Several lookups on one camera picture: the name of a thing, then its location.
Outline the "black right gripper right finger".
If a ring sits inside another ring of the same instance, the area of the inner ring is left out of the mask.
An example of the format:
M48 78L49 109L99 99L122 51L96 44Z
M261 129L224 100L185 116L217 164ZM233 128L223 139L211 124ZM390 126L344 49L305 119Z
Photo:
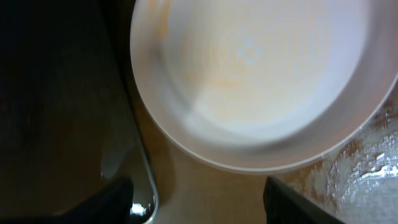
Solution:
M344 224L276 177L263 193L267 224Z

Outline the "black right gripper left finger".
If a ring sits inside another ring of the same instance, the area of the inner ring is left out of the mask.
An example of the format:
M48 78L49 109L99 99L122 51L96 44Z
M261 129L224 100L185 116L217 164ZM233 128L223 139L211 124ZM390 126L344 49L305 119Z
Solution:
M1 224L128 224L133 195L132 180L120 177L61 215L2 218Z

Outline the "white plate top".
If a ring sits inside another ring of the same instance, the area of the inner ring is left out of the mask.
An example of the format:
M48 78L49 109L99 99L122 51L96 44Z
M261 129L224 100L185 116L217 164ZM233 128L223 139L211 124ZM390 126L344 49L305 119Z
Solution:
M350 140L397 82L396 1L137 1L137 89L159 129L220 169L265 174Z

